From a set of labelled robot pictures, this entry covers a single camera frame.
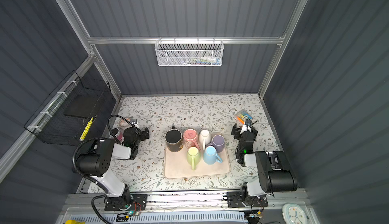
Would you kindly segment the light blue mug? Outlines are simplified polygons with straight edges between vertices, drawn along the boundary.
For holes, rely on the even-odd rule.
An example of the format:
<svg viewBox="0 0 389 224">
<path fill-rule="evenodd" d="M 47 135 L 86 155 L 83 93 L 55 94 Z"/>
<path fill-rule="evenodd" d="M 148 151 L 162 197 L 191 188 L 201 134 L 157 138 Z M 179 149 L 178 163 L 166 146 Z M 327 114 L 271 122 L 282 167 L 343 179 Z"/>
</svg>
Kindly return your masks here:
<svg viewBox="0 0 389 224">
<path fill-rule="evenodd" d="M 216 148 L 213 146 L 208 146 L 205 148 L 203 160 L 208 165 L 223 163 L 222 158 L 218 155 Z"/>
</svg>

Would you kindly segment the pink patterned mug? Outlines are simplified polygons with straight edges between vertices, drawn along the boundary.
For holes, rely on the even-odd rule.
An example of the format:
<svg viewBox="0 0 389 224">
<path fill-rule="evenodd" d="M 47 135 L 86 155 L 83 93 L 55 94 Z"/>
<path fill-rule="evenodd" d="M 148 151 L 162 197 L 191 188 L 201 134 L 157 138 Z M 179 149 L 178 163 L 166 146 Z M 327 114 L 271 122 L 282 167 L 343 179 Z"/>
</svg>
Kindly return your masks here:
<svg viewBox="0 0 389 224">
<path fill-rule="evenodd" d="M 187 129 L 183 133 L 183 144 L 186 148 L 196 147 L 199 151 L 201 150 L 199 146 L 198 133 L 194 129 Z"/>
</svg>

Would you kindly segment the light green mug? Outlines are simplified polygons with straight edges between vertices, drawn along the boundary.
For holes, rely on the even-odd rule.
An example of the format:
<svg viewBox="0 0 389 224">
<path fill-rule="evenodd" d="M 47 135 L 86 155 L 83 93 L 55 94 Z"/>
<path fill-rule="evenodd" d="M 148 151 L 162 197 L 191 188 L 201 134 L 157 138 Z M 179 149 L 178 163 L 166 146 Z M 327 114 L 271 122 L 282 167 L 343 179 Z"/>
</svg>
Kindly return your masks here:
<svg viewBox="0 0 389 224">
<path fill-rule="evenodd" d="M 187 163 L 192 170 L 195 170 L 201 160 L 201 154 L 198 148 L 190 147 L 187 151 Z"/>
</svg>

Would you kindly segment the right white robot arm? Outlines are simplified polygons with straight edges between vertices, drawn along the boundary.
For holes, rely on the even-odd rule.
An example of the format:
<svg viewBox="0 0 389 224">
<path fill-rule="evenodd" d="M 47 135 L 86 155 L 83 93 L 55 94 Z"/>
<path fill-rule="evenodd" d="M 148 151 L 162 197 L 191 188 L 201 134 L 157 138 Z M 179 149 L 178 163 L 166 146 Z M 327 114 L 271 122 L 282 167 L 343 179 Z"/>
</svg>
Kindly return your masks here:
<svg viewBox="0 0 389 224">
<path fill-rule="evenodd" d="M 238 140 L 235 150 L 237 163 L 257 170 L 257 176 L 244 182 L 238 194 L 228 193 L 228 201 L 234 201 L 233 206 L 259 203 L 254 199 L 264 200 L 266 194 L 294 192 L 298 188 L 297 178 L 284 151 L 254 151 L 257 134 L 258 131 L 249 124 L 241 128 L 235 124 L 232 128 L 231 135 Z"/>
</svg>

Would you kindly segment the purple mug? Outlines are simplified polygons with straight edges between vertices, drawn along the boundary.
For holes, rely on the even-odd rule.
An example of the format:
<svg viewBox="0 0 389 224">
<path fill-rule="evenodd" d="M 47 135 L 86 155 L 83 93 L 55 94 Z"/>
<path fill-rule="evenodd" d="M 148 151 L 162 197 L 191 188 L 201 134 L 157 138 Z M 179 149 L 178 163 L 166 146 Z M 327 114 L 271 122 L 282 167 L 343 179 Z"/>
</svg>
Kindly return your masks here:
<svg viewBox="0 0 389 224">
<path fill-rule="evenodd" d="M 225 148 L 225 138 L 222 135 L 214 135 L 208 146 L 213 146 L 217 153 L 221 153 Z"/>
</svg>

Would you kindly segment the black mug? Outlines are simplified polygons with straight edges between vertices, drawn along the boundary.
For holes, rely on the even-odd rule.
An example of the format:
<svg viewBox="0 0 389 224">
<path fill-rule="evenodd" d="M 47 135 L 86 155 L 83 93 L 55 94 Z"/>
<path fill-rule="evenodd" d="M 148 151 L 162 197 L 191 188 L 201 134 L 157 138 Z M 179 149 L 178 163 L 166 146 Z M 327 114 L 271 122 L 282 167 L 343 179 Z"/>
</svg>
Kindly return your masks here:
<svg viewBox="0 0 389 224">
<path fill-rule="evenodd" d="M 179 152 L 183 148 L 182 133 L 176 128 L 168 130 L 165 134 L 166 146 L 171 152 Z"/>
</svg>

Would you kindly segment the white mug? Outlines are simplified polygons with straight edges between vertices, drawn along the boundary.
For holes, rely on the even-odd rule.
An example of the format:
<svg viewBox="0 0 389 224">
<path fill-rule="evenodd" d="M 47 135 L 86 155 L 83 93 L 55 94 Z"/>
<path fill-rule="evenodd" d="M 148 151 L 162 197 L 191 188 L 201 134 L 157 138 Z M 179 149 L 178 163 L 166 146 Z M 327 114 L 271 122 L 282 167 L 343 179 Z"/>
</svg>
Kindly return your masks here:
<svg viewBox="0 0 389 224">
<path fill-rule="evenodd" d="M 202 130 L 199 133 L 199 146 L 203 151 L 205 151 L 207 145 L 211 142 L 212 137 L 208 130 Z"/>
</svg>

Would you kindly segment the colourful marker box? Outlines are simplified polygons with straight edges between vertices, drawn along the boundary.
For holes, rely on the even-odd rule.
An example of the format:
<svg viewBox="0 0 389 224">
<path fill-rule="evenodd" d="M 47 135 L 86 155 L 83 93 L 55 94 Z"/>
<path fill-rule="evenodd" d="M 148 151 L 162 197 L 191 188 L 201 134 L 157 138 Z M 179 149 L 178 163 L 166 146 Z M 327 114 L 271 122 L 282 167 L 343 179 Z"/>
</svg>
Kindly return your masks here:
<svg viewBox="0 0 389 224">
<path fill-rule="evenodd" d="M 238 123 L 240 123 L 241 125 L 244 125 L 245 124 L 245 121 L 247 119 L 251 120 L 251 123 L 252 124 L 255 124 L 257 122 L 257 120 L 251 116 L 247 111 L 245 110 L 240 110 L 238 111 L 237 113 L 234 114 L 234 117 L 235 119 L 237 120 Z"/>
</svg>

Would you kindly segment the small magenta cup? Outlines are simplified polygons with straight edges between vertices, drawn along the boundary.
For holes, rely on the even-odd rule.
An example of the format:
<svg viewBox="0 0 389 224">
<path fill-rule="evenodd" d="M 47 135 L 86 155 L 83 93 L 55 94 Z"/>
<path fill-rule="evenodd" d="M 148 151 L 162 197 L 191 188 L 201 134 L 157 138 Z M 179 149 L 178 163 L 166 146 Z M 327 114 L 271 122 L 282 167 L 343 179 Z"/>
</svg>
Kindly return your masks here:
<svg viewBox="0 0 389 224">
<path fill-rule="evenodd" d="M 114 128 L 112 129 L 112 132 L 110 133 L 112 137 L 116 137 L 120 143 L 124 141 L 124 137 L 120 129 Z"/>
</svg>

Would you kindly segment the floral table cover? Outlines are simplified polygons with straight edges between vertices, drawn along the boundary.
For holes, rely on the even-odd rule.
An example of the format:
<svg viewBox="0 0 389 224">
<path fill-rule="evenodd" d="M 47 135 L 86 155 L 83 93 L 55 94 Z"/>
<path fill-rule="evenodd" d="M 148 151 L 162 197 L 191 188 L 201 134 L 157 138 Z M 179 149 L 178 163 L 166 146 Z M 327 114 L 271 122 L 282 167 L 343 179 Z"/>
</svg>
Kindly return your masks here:
<svg viewBox="0 0 389 224">
<path fill-rule="evenodd" d="M 116 160 L 111 170 L 133 192 L 168 190 L 204 190 L 237 188 L 256 176 L 254 168 L 236 162 L 237 140 L 231 135 L 235 114 L 241 110 L 256 119 L 256 151 L 277 151 L 279 145 L 256 94 L 221 94 L 205 96 L 125 97 L 118 114 L 137 119 L 139 126 L 150 130 L 150 138 L 140 143 L 134 160 Z M 167 179 L 164 176 L 167 130 L 193 128 L 222 134 L 226 140 L 230 172 L 222 175 Z"/>
</svg>

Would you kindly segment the tubes in white basket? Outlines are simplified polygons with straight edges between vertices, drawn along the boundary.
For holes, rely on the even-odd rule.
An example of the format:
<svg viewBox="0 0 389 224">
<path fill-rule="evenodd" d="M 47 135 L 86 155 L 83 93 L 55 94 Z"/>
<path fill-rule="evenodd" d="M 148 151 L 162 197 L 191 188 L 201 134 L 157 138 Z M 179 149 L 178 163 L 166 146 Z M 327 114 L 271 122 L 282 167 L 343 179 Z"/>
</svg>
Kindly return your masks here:
<svg viewBox="0 0 389 224">
<path fill-rule="evenodd" d="M 180 63 L 186 65 L 221 65 L 222 58 L 213 56 L 196 57 L 185 59 L 183 61 L 180 61 Z"/>
</svg>

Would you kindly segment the white analog clock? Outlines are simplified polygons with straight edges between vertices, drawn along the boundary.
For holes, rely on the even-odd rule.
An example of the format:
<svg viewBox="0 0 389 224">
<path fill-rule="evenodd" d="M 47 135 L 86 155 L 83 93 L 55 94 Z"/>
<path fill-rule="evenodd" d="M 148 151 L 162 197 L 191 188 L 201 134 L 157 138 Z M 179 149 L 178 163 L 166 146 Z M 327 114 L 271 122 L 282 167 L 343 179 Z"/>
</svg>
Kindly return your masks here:
<svg viewBox="0 0 389 224">
<path fill-rule="evenodd" d="M 308 218 L 303 208 L 294 203 L 282 207 L 282 215 L 286 224 L 308 224 Z"/>
</svg>

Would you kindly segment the yellow object at bottom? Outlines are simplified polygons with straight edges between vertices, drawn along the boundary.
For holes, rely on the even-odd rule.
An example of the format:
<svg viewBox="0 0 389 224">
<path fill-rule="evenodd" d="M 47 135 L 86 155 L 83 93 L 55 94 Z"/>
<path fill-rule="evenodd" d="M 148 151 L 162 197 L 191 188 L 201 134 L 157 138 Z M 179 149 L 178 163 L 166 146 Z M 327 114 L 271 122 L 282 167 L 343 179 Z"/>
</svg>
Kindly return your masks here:
<svg viewBox="0 0 389 224">
<path fill-rule="evenodd" d="M 80 222 L 76 220 L 67 220 L 65 224 L 85 224 L 85 222 Z"/>
</svg>

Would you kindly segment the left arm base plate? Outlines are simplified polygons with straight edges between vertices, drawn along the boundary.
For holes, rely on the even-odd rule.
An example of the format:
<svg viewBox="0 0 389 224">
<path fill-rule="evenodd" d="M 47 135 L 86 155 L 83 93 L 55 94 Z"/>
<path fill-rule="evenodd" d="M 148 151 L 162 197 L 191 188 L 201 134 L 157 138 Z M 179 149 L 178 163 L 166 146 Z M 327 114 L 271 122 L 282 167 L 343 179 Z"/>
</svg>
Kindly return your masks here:
<svg viewBox="0 0 389 224">
<path fill-rule="evenodd" d="M 143 211 L 146 208 L 147 195 L 135 194 L 122 197 L 105 197 L 104 211 Z"/>
</svg>

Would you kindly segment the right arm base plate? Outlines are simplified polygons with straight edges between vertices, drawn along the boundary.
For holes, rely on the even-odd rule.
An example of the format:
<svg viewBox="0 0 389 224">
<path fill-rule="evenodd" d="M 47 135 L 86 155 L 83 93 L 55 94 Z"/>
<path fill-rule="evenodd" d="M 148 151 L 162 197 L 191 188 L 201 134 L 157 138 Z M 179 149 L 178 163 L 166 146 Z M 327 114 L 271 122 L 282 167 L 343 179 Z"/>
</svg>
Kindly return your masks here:
<svg viewBox="0 0 389 224">
<path fill-rule="evenodd" d="M 229 208 L 243 208 L 243 207 L 253 207 L 253 208 L 265 208 L 268 207 L 268 201 L 266 195 L 259 197 L 250 197 L 250 196 L 241 196 L 241 192 L 232 191 L 227 192 L 223 196 L 223 200 L 228 203 Z"/>
</svg>

